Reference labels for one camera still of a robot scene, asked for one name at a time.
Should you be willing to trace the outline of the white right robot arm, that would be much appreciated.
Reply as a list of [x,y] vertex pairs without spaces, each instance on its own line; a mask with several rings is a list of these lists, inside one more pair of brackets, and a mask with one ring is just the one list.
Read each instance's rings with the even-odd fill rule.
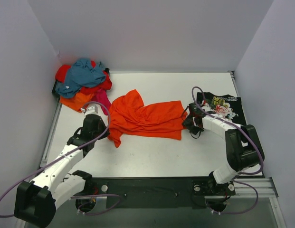
[[254,126],[230,122],[212,111],[203,110],[195,103],[189,104],[185,111],[189,111],[189,114],[182,125],[193,138],[199,138],[203,131],[208,130],[225,141],[226,161],[210,174],[212,180],[207,183],[210,193],[219,194],[224,190],[225,183],[238,175],[249,175],[246,170],[258,164],[260,169],[252,175],[262,171],[265,156]]

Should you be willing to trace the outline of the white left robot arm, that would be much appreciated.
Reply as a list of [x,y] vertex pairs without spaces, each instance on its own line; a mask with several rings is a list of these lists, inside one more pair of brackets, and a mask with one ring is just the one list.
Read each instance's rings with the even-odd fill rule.
[[63,183],[68,172],[94,148],[95,142],[107,137],[109,130],[97,114],[85,116],[82,127],[68,139],[62,152],[30,182],[22,181],[16,194],[14,216],[39,228],[47,227],[59,206],[71,196],[89,195],[91,181],[71,176]]

